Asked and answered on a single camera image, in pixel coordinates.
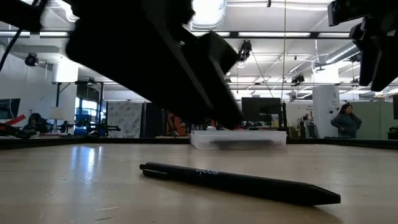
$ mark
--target black pen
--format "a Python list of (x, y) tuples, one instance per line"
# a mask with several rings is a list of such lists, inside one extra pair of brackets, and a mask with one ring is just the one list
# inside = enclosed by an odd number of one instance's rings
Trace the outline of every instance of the black pen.
[(340, 203), (340, 195), (312, 184), (231, 174), (217, 170), (147, 162), (140, 169), (148, 177), (176, 180), (253, 197), (266, 198), (297, 205), (326, 205)]

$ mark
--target table surface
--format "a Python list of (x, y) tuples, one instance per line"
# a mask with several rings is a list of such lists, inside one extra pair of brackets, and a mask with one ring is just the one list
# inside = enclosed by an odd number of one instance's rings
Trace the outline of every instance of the table surface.
[[(342, 203), (300, 207), (142, 176), (147, 161), (308, 182)], [(328, 145), (199, 151), (85, 144), (0, 151), (2, 223), (398, 223), (398, 151)]]

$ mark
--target ceiling light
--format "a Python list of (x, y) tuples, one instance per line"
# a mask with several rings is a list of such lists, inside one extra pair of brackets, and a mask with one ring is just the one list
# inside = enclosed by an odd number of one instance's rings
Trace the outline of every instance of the ceiling light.
[[(303, 7), (302, 4), (288, 3), (286, 9), (300, 10), (300, 11), (327, 11), (326, 4), (311, 4), (313, 6)], [(264, 2), (229, 2), (228, 7), (267, 7)], [(273, 2), (271, 7), (285, 8), (285, 3)]]
[(40, 32), (41, 37), (68, 37), (68, 32)]
[(192, 8), (196, 12), (191, 26), (194, 29), (216, 29), (225, 17), (226, 0), (193, 0)]
[[(191, 33), (192, 33), (193, 35), (197, 36), (197, 37), (200, 37), (200, 36), (202, 36), (202, 35), (207, 34), (208, 32), (193, 31), (193, 32), (191, 32)], [(229, 32), (215, 32), (215, 33), (218, 34), (218, 35), (220, 35), (221, 37), (229, 37), (229, 35), (230, 35)]]
[(318, 37), (348, 38), (348, 32), (320, 33)]
[(240, 32), (240, 37), (309, 37), (309, 32)]
[[(340, 53), (340, 54), (334, 56), (333, 58), (331, 58), (331, 59), (329, 59), (329, 60), (327, 60), (326, 63), (332, 63), (332, 62), (334, 62), (335, 60), (337, 60), (338, 58), (340, 58), (342, 55), (344, 55), (345, 53), (347, 53), (347, 52), (349, 52), (350, 50), (353, 50), (353, 49), (355, 49), (355, 48), (357, 48), (357, 46), (356, 46), (356, 45), (353, 45), (352, 47), (348, 48), (347, 50), (343, 51), (342, 53)], [(352, 56), (354, 56), (354, 55), (356, 55), (356, 54), (358, 54), (358, 53), (359, 53), (359, 51), (356, 52), (356, 53), (353, 54), (353, 55), (350, 55), (350, 56), (347, 57), (347, 58), (350, 58), (350, 57), (352, 57)]]
[[(17, 31), (0, 31), (0, 37), (3, 38), (11, 38), (14, 37), (17, 34)], [(29, 37), (30, 36), (30, 32), (21, 32), (21, 34), (19, 35), (19, 37)]]

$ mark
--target fluorescent light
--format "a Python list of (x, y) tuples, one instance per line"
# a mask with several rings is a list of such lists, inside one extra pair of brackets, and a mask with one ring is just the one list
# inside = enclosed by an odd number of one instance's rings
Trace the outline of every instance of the fluorescent light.
[(196, 12), (192, 19), (193, 27), (214, 29), (224, 20), (226, 0), (194, 0), (192, 8)]
[(230, 82), (227, 83), (228, 85), (255, 85), (255, 83), (251, 83), (251, 82)]
[(41, 37), (68, 37), (68, 32), (40, 32)]
[[(200, 37), (202, 35), (207, 34), (208, 32), (203, 32), (203, 31), (193, 31), (191, 32), (193, 35)], [(230, 33), (229, 32), (215, 32), (216, 34), (220, 35), (221, 37), (229, 37)]]
[(252, 83), (256, 78), (257, 77), (230, 77), (230, 80), (232, 83)]
[(240, 37), (309, 37), (309, 32), (240, 32)]
[[(0, 37), (14, 37), (17, 34), (17, 31), (1, 31)], [(20, 37), (29, 37), (30, 32), (21, 32)]]
[[(300, 11), (327, 11), (327, 5), (326, 4), (312, 4), (316, 5), (314, 6), (309, 6), (309, 7), (304, 7), (300, 4), (295, 4), (295, 3), (288, 3), (286, 5), (286, 9), (291, 9), (291, 10), (300, 10)], [(228, 7), (267, 7), (267, 3), (264, 2), (229, 2)], [(282, 2), (273, 2), (271, 7), (276, 7), (276, 8), (285, 8), (285, 4)]]
[[(350, 50), (353, 50), (353, 49), (355, 49), (355, 48), (357, 48), (357, 46), (356, 46), (356, 45), (353, 45), (353, 46), (350, 47), (349, 49), (347, 49), (347, 50), (343, 51), (342, 53), (340, 53), (340, 54), (334, 56), (333, 58), (327, 60), (326, 63), (332, 63), (332, 62), (334, 62), (336, 59), (340, 58), (342, 55), (344, 55), (345, 53), (347, 53), (347, 52), (349, 52)], [(350, 57), (352, 57), (352, 56), (354, 56), (354, 55), (356, 55), (356, 54), (358, 54), (358, 53), (359, 53), (359, 52), (356, 52), (355, 54), (350, 55), (350, 56), (347, 57), (347, 58), (350, 58)]]
[(320, 33), (318, 37), (340, 37), (347, 38), (349, 37), (349, 33), (347, 32), (334, 32), (334, 33)]
[(314, 55), (314, 54), (306, 54), (306, 53), (294, 54), (294, 53), (287, 53), (287, 54), (286, 54), (286, 57), (296, 57), (296, 56), (298, 56), (298, 57), (309, 57), (309, 56), (312, 56), (312, 55)]

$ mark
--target red object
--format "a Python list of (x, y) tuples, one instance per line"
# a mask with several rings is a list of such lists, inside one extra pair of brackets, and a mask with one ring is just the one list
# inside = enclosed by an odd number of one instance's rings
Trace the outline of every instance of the red object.
[(19, 122), (25, 120), (25, 118), (26, 118), (25, 115), (20, 115), (20, 116), (14, 118), (14, 119), (12, 119), (12, 120), (9, 120), (9, 121), (7, 121), (7, 122), (4, 122), (4, 124), (10, 125), (10, 126), (11, 126), (11, 125), (17, 124), (17, 123), (19, 123)]

